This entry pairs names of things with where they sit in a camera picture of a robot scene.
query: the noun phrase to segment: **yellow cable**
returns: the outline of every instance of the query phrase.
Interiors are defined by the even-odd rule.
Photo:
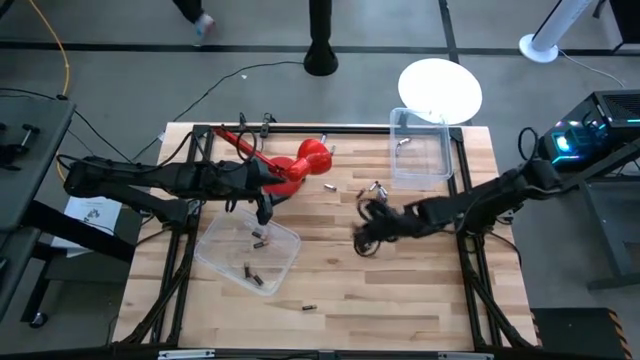
[[[51,36],[53,36],[53,38],[56,40],[56,43],[58,44],[58,47],[60,48],[60,52],[62,53],[62,58],[64,59],[64,69],[65,69],[64,87],[62,88],[62,95],[67,96],[67,90],[69,89],[69,78],[71,77],[71,66],[69,66],[69,59],[67,58],[67,53],[64,51],[64,47],[62,46],[62,43],[58,38],[58,34],[56,34],[56,32],[53,30],[47,18],[44,16],[42,11],[40,11],[40,9],[38,8],[38,5],[36,5],[36,3],[33,2],[33,0],[29,0],[29,3],[33,7],[33,10],[35,10],[35,12],[38,13],[38,15],[40,16],[40,19],[42,19],[42,22],[45,24],[47,29],[49,29]],[[60,177],[60,180],[64,182],[65,177],[64,177],[64,174],[62,173],[62,167],[60,167],[60,163],[57,161],[56,161],[56,169],[58,170],[58,176]]]

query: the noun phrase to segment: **clear plastic container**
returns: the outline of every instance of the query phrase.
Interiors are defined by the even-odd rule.
[[[441,116],[393,109],[390,134],[393,188],[430,190],[453,175],[449,127]]]
[[[252,235],[258,231],[268,245],[254,248],[261,239]],[[300,250],[300,237],[273,221],[258,224],[256,216],[236,209],[221,213],[209,225],[195,250],[195,257],[211,269],[263,296],[278,291],[285,275]],[[263,281],[260,286],[253,278],[245,278],[244,264],[252,275]]]

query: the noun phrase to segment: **wooden tabletop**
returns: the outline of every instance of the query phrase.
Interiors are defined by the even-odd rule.
[[[159,161],[175,150],[192,126],[187,123],[167,126]],[[489,130],[465,127],[463,131],[473,184],[497,176]],[[267,156],[295,158],[300,142],[309,137],[319,135],[272,133],[263,152]],[[452,235],[437,234],[386,243],[374,258],[355,254],[351,241],[352,224],[362,222],[356,213],[355,196],[374,180],[379,180],[389,190],[389,202],[393,206],[422,197],[446,196],[446,183],[428,192],[393,189],[389,135],[330,134],[327,145],[336,145],[333,168],[324,175],[307,177],[292,199],[275,208],[273,221],[298,233],[302,240],[298,257],[278,292],[271,297],[256,295],[194,261],[180,346],[473,349],[458,250]],[[185,160],[186,149],[175,161]],[[229,144],[217,139],[212,158],[237,159],[237,155]],[[458,174],[455,152],[454,164]],[[337,186],[338,191],[326,191],[325,183]],[[152,193],[169,197],[160,190]],[[200,233],[207,229],[222,206],[222,203],[207,203],[200,221]],[[251,212],[255,210],[254,205],[246,203],[238,203],[238,207]],[[151,222],[144,226],[140,237],[159,229],[159,223]],[[495,232],[512,240],[509,227],[497,226]],[[169,238],[167,233],[136,250],[114,341],[127,336],[158,297]],[[516,254],[490,235],[486,237],[485,251],[496,302],[522,336],[535,343]],[[301,306],[307,304],[315,304],[318,308],[302,312]],[[479,311],[483,334],[490,341],[484,307],[480,306]],[[172,313],[173,303],[170,303],[164,335],[168,332]]]

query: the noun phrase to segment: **shoe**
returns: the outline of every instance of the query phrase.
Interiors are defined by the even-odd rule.
[[[215,23],[216,21],[208,14],[202,14],[200,16],[195,24],[196,34],[198,35],[198,42],[195,44],[196,46],[200,46],[204,42],[207,35],[211,32],[211,29],[213,29]]]

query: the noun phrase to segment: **concrete floor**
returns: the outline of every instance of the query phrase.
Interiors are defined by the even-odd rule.
[[[534,32],[555,0],[448,0],[455,40],[461,48],[515,49],[520,36]],[[49,0],[42,10],[65,42],[190,44],[193,30],[170,1]],[[210,0],[205,7],[218,21],[211,44],[308,45],[306,3],[300,0]],[[335,1],[334,45],[445,48],[438,0]],[[46,41],[50,35],[26,1],[17,2],[0,21],[0,41]],[[565,49],[607,47],[601,24],[587,11],[563,39]],[[234,121],[239,111],[250,120],[264,112],[281,122],[387,123],[394,107],[400,72],[411,62],[441,55],[341,53],[338,72],[313,78],[301,66],[248,70],[234,77],[184,121]],[[70,98],[95,127],[125,154],[135,154],[160,133],[167,121],[215,83],[246,65],[300,61],[303,53],[140,53],[70,52]],[[640,57],[581,57],[610,72],[627,88],[640,87]],[[474,125],[489,126],[501,170],[520,158],[516,136],[532,126],[551,127],[594,90],[618,84],[566,59],[536,65],[520,56],[460,56],[480,81],[484,103]],[[63,64],[56,51],[0,50],[2,86],[57,94]],[[93,150],[116,155],[80,122],[71,129]],[[61,152],[81,156],[84,149],[67,137]],[[141,158],[154,162],[158,147]],[[38,194],[60,209],[66,196],[52,170]],[[587,291],[590,280],[607,275],[604,255],[571,199],[527,203],[514,232],[522,251],[523,273],[532,307],[609,307],[618,312],[634,353],[640,354],[640,287]],[[40,264],[33,262],[0,324],[0,352],[101,345],[117,312],[123,284],[57,283],[44,310],[51,315],[42,329],[17,325]]]

